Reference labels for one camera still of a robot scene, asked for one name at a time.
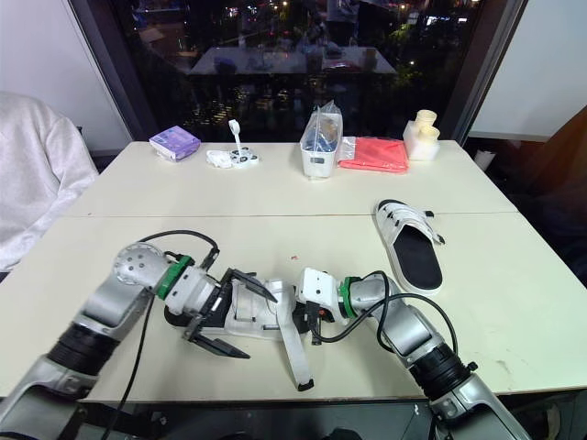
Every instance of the white container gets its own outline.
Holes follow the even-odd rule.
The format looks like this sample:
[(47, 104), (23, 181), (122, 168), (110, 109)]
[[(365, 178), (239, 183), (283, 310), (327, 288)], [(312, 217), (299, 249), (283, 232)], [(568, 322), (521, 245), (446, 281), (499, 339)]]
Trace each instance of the white container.
[(440, 132), (433, 126), (415, 126), (415, 121), (408, 121), (404, 130), (404, 145), (410, 160), (433, 160), (440, 149), (438, 144)]
[(337, 150), (342, 139), (342, 115), (324, 113), (322, 116), (327, 116), (337, 123), (337, 147), (334, 151), (313, 151), (311, 149), (304, 149), (306, 139), (302, 137), (300, 141), (300, 149), (302, 150), (302, 163), (304, 165), (304, 174), (310, 178), (326, 178), (330, 177), (334, 165), (336, 163)]

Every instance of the red towel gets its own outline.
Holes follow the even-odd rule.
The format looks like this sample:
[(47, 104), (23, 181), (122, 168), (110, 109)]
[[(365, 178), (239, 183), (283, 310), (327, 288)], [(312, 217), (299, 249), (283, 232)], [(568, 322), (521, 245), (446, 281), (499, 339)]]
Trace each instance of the red towel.
[(355, 159), (341, 160), (342, 168), (387, 172), (406, 172), (407, 156), (404, 142), (375, 137), (357, 137)]

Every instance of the cable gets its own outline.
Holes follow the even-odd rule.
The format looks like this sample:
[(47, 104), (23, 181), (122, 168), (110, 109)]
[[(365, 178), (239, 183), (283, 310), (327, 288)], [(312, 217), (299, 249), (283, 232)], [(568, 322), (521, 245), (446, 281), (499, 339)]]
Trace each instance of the cable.
[(216, 242), (212, 238), (210, 238), (209, 236), (205, 236), (204, 234), (201, 234), (199, 232), (191, 231), (189, 229), (173, 229), (172, 231), (163, 231), (163, 232), (159, 232), (157, 234), (153, 234), (151, 236), (146, 236), (144, 238), (141, 238), (139, 241), (151, 241), (151, 240), (154, 240), (155, 238), (166, 237), (166, 236), (194, 236), (194, 237), (198, 237), (198, 238), (203, 239), (212, 248), (218, 249), (218, 245), (216, 244)]
[(208, 243), (212, 248), (208, 252), (208, 255), (202, 260), (202, 264), (200, 264), (200, 268), (208, 271), (210, 267), (214, 264), (216, 259), (218, 258), (218, 254), (220, 253), (220, 249), (218, 248), (218, 244), (209, 236), (206, 236), (200, 232), (192, 231), (190, 229), (173, 229), (172, 231), (163, 231), (157, 234), (153, 234), (151, 236), (145, 236), (141, 238), (139, 242), (146, 242), (153, 240), (155, 238), (166, 237), (166, 236), (193, 236), (198, 237)]
[(431, 414), (430, 429), (428, 430), (428, 440), (435, 440), (437, 438), (437, 418)]
[[(201, 234), (199, 232), (189, 230), (189, 229), (174, 229), (171, 231), (159, 232), (157, 234), (145, 236), (144, 238), (141, 238), (139, 240), (139, 242), (147, 242), (147, 241), (154, 240), (155, 238), (166, 237), (166, 236), (194, 236), (194, 237), (198, 237), (198, 238), (204, 240), (206, 243), (208, 243), (212, 247), (212, 249), (210, 249), (210, 251), (208, 252), (208, 255), (206, 255), (206, 257), (202, 261), (202, 264), (200, 265), (200, 267), (204, 270), (210, 269), (210, 266), (212, 266), (212, 264), (214, 263), (214, 261), (218, 257), (218, 254), (220, 253), (220, 249), (218, 248), (218, 244), (212, 238), (210, 238), (209, 236), (206, 236), (204, 234)], [(167, 256), (171, 256), (176, 260), (179, 259), (179, 257), (180, 257), (178, 254), (170, 252), (169, 250), (165, 251), (164, 254)], [(140, 357), (142, 355), (143, 346), (145, 343), (145, 336), (147, 334), (147, 325), (149, 324), (150, 311), (153, 308), (154, 301), (155, 301), (155, 296), (151, 296), (149, 306), (147, 307), (147, 312), (145, 314), (145, 322), (143, 323), (143, 329), (140, 334), (140, 341), (138, 342), (138, 350), (137, 350), (137, 356), (135, 357), (135, 365), (133, 366), (132, 372), (130, 373), (130, 379), (128, 380), (127, 388), (125, 389), (125, 392), (122, 395), (122, 399), (120, 400), (120, 402), (118, 403), (118, 406), (116, 407), (115, 414), (112, 417), (112, 420), (110, 421), (108, 426), (106, 427), (104, 434), (102, 435), (101, 440), (107, 440), (107, 438), (110, 436), (110, 433), (114, 429), (114, 426), (116, 425), (116, 422), (118, 420), (118, 416), (120, 415), (120, 412), (122, 411), (122, 407), (127, 402), (128, 395), (130, 393), (130, 390), (132, 389), (132, 385), (135, 381), (135, 377), (137, 376), (138, 364), (140, 363)]]
[(110, 433), (112, 432), (112, 430), (114, 429), (114, 426), (116, 425), (116, 422), (118, 420), (118, 416), (120, 415), (120, 412), (122, 411), (122, 407), (125, 406), (125, 403), (127, 403), (127, 398), (130, 393), (130, 390), (132, 388), (132, 384), (134, 383), (135, 377), (137, 376), (138, 364), (140, 363), (140, 357), (142, 355), (143, 345), (145, 343), (145, 336), (147, 334), (147, 325), (149, 324), (150, 311), (153, 308), (154, 302), (155, 302), (155, 296), (153, 295), (150, 297), (149, 306), (147, 307), (147, 312), (145, 313), (145, 321), (143, 323), (143, 329), (140, 333), (140, 341), (138, 342), (138, 350), (137, 350), (137, 356), (135, 357), (135, 365), (132, 368), (132, 373), (130, 373), (130, 379), (128, 380), (127, 388), (125, 389), (125, 392), (122, 395), (122, 399), (120, 400), (120, 402), (118, 403), (118, 406), (116, 407), (116, 411), (115, 411), (114, 416), (112, 417), (112, 420), (110, 421), (110, 423), (106, 427), (106, 430), (102, 434), (101, 440), (107, 440), (107, 438), (110, 436)]
[(364, 313), (362, 313), (356, 320), (354, 320), (340, 334), (338, 334), (336, 336), (332, 336), (332, 337), (322, 336), (311, 325), (310, 325), (310, 331), (312, 332), (312, 335), (314, 335), (314, 337), (321, 342), (327, 342), (327, 343), (338, 342), (338, 341), (344, 339), (345, 337), (347, 337), (350, 334), (350, 332), (352, 332), (355, 328), (357, 328), (359, 326), (360, 323), (362, 323), (365, 319), (367, 319), (369, 316), (371, 316), (371, 314), (373, 312), (375, 312), (379, 307), (381, 307), (383, 305), (384, 301), (385, 300), (380, 300), (380, 301), (376, 302), (369, 309), (367, 309)]
[(350, 334), (350, 332), (352, 332), (355, 328), (357, 328), (357, 326), (359, 326), (360, 323), (362, 323), (365, 319), (367, 319), (375, 310), (377, 310), (379, 307), (383, 306), (382, 318), (379, 322), (379, 325), (377, 326), (377, 342), (385, 350), (394, 353), (394, 351), (390, 347), (385, 345), (382, 341), (383, 325), (385, 324), (385, 318), (387, 316), (387, 304), (389, 301), (399, 300), (401, 298), (413, 298), (413, 299), (428, 303), (429, 305), (431, 305), (432, 307), (434, 307), (437, 310), (437, 312), (440, 314), (440, 316), (442, 316), (442, 319), (444, 319), (444, 322), (447, 324), (447, 327), (449, 328), (450, 339), (451, 339), (451, 343), (452, 343), (452, 351), (455, 353), (455, 355), (457, 355), (457, 356), (459, 355), (459, 343), (457, 341), (457, 332), (455, 331), (455, 328), (452, 325), (452, 322), (450, 321), (449, 316), (446, 314), (446, 312), (444, 310), (442, 310), (442, 308), (438, 304), (436, 304), (434, 301), (430, 300), (426, 296), (419, 295), (417, 293), (395, 293), (395, 294), (391, 295), (390, 294), (390, 284), (389, 284), (389, 280), (387, 278), (387, 275), (385, 275), (385, 273), (381, 270), (376, 270), (376, 271), (370, 273), (369, 275), (367, 275), (366, 277), (362, 278), (362, 280), (365, 280), (366, 278), (370, 277), (371, 275), (381, 275), (383, 277), (383, 283), (385, 284), (385, 297), (382, 300), (376, 302), (367, 311), (365, 311), (363, 314), (361, 314), (344, 331), (342, 331), (340, 334), (338, 334), (336, 336), (332, 336), (332, 337), (322, 336), (316, 331), (316, 329), (313, 326), (310, 325), (310, 331), (312, 332), (312, 335), (316, 339), (318, 339), (321, 342), (326, 342), (326, 343), (338, 342), (341, 339), (347, 337)]
[(430, 304), (432, 307), (434, 307), (437, 310), (437, 312), (440, 314), (440, 316), (442, 316), (442, 319), (444, 319), (444, 322), (446, 323), (447, 327), (449, 328), (450, 341), (452, 344), (452, 351), (455, 353), (455, 355), (458, 356), (459, 355), (459, 343), (457, 341), (457, 332), (455, 331), (455, 327), (452, 325), (452, 322), (450, 321), (449, 316), (446, 314), (446, 312), (444, 310), (442, 310), (442, 307), (440, 307), (438, 304), (436, 304), (430, 298), (427, 298), (426, 296), (423, 296), (423, 295), (418, 295), (417, 293), (397, 293), (397, 294), (391, 296), (392, 300), (399, 300), (401, 298), (414, 298), (415, 300), (420, 300), (420, 301), (423, 301), (425, 303)]

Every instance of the slide sandal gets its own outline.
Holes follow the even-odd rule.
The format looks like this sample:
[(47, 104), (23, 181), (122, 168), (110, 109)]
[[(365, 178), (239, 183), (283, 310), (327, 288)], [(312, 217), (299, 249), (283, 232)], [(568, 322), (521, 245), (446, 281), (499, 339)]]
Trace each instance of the slide sandal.
[(444, 244), (426, 218), (397, 200), (383, 200), (375, 210), (375, 222), (392, 262), (397, 282), (406, 292), (433, 295), (442, 286), (442, 272), (433, 244)]

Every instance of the window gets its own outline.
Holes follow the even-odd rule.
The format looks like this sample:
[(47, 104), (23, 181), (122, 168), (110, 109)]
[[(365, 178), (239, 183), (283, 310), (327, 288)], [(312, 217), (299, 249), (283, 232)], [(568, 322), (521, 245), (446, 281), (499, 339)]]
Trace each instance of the window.
[(227, 121), (236, 118), (245, 141), (296, 141), (312, 109), (330, 100), (346, 135), (400, 138), (421, 108), (441, 119), (484, 2), (109, 4), (154, 116), (147, 135), (179, 125), (206, 141), (230, 140)]

